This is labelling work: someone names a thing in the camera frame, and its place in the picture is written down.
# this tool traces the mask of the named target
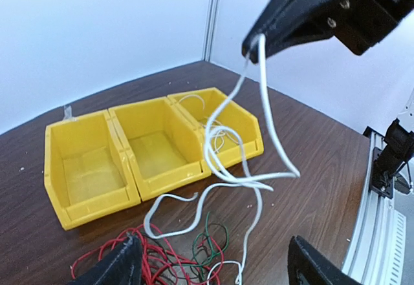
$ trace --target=yellow plastic container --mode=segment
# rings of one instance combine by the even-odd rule
[[[109,109],[143,201],[211,175],[202,137],[167,98]]]
[[[204,107],[203,102],[199,98],[189,95],[201,97],[204,101]],[[204,125],[206,125],[207,119],[213,111],[227,98],[227,96],[217,88],[208,88],[171,94],[168,98],[197,129],[197,132],[201,133],[204,144]],[[236,102],[231,101],[222,113],[220,113],[217,120],[221,124],[232,128],[241,136],[247,159],[263,154],[263,141],[259,123],[254,115],[236,104]],[[217,152],[221,163],[225,167],[230,167],[231,165],[241,162],[240,146],[235,142],[235,138],[230,135],[217,138],[217,147],[222,144],[222,139],[224,140],[224,144]]]
[[[44,174],[65,230],[141,202],[107,111],[48,125]]]

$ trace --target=tabletop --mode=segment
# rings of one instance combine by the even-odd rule
[[[207,62],[196,62],[136,79],[71,103],[74,116],[174,92],[217,87],[233,89],[238,75]],[[245,284],[288,284],[287,250],[301,235],[340,267],[352,236],[367,168],[369,140],[326,115],[269,89],[274,123],[299,179],[268,180],[274,192],[262,191],[263,214],[249,238]],[[265,152],[249,160],[252,174],[284,170],[266,131],[259,84],[247,79],[235,101],[257,116]],[[153,200],[64,231],[43,186],[46,125],[63,119],[53,109],[0,136],[0,284],[65,284],[70,265],[85,252],[142,223]],[[242,175],[241,165],[230,172]],[[211,176],[175,190],[191,196],[217,182]],[[230,233],[226,260],[241,260],[243,237],[256,212],[251,189],[215,188],[204,204]],[[153,217],[163,231],[191,224],[195,203],[165,200]],[[176,251],[188,254],[199,225],[185,237],[170,238]],[[86,262],[79,273],[93,262]],[[233,284],[235,266],[220,272]]]

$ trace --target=bolt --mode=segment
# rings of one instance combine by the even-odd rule
[[[336,28],[336,21],[332,18],[328,18],[328,25],[330,28]]]
[[[340,3],[341,7],[343,9],[350,9],[351,3],[348,0],[344,0]]]

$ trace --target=brown table surface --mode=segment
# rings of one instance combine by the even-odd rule
[[[196,62],[88,96],[74,102],[72,112],[76,116],[206,87],[228,94],[237,79],[238,75],[221,67]],[[250,235],[245,284],[288,284],[287,250],[292,235],[303,236],[340,267],[367,167],[367,138],[288,96],[274,90],[269,93],[279,137],[301,178],[267,181],[275,191],[262,192],[263,214]],[[283,170],[266,132],[259,84],[248,79],[235,100],[258,117],[263,135],[265,153],[249,161],[252,174]],[[43,187],[45,127],[62,118],[63,109],[54,109],[0,136],[0,284],[65,284],[71,279],[69,266],[76,258],[123,229],[141,224],[153,203],[64,231]],[[243,173],[240,165],[230,172]],[[174,193],[191,196],[217,180],[212,176]],[[189,226],[194,211],[195,204],[167,199],[153,222],[161,230],[173,231]],[[241,260],[243,236],[256,212],[253,191],[214,189],[206,199],[204,215],[207,211],[230,230],[226,259]],[[201,231],[202,225],[170,242],[179,253],[190,255],[190,241]],[[78,273],[91,264],[80,266]],[[236,273],[235,266],[225,266],[222,283],[233,284]]]

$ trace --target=wood grain surface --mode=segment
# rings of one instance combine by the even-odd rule
[[[72,113],[76,116],[206,87],[228,94],[237,79],[235,73],[215,65],[192,63],[78,100],[72,103]],[[265,153],[249,161],[251,172],[284,170],[266,132],[258,83],[248,79],[235,100],[258,117],[263,135]],[[245,284],[288,284],[287,249],[292,235],[303,236],[341,266],[367,167],[367,138],[274,90],[270,90],[270,100],[279,137],[301,178],[267,181],[275,191],[263,191],[263,214],[248,243]],[[123,229],[141,224],[153,203],[64,231],[43,187],[45,127],[62,118],[63,109],[57,108],[0,136],[0,284],[65,284],[76,258]],[[243,173],[240,165],[230,172]],[[191,196],[216,181],[212,176],[174,193]],[[163,231],[173,231],[187,227],[194,211],[195,204],[165,200],[153,222]],[[206,199],[204,216],[207,211],[230,230],[226,259],[241,260],[243,236],[256,212],[253,191],[214,189]],[[190,241],[201,231],[200,225],[170,242],[178,252],[189,255]],[[90,260],[80,266],[78,273],[91,264]],[[233,284],[235,276],[236,267],[225,266],[222,284]]]

